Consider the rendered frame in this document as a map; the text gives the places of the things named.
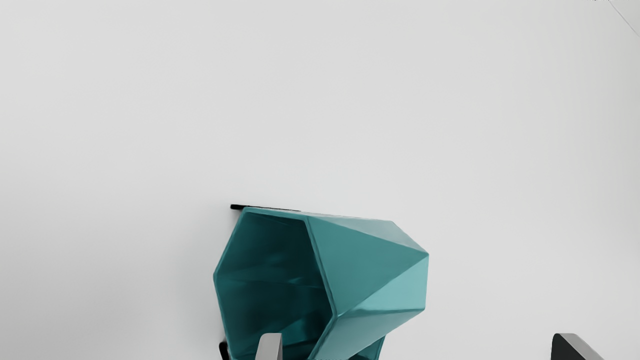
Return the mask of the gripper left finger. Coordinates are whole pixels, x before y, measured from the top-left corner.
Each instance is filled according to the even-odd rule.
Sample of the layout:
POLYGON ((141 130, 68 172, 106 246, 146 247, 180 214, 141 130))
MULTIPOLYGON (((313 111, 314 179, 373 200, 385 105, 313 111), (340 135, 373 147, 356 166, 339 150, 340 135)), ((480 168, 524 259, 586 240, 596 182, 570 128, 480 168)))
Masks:
POLYGON ((263 333, 254 360, 283 360, 282 334, 263 333))

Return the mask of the teal faceted mug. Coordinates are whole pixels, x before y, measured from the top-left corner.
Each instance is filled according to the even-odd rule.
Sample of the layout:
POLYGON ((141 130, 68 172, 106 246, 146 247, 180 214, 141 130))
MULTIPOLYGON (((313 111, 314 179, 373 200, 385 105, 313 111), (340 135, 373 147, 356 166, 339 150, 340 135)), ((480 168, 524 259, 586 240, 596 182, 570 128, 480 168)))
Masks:
POLYGON ((379 360, 426 307, 429 253, 393 221, 245 207, 213 280, 230 360, 379 360))

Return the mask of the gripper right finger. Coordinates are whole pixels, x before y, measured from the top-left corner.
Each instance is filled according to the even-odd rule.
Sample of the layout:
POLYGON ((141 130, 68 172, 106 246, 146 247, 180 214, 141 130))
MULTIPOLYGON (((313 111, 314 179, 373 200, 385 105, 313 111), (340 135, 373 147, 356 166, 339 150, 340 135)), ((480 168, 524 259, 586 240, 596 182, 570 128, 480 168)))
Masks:
POLYGON ((576 333, 555 333, 551 340, 551 360, 605 360, 576 333))

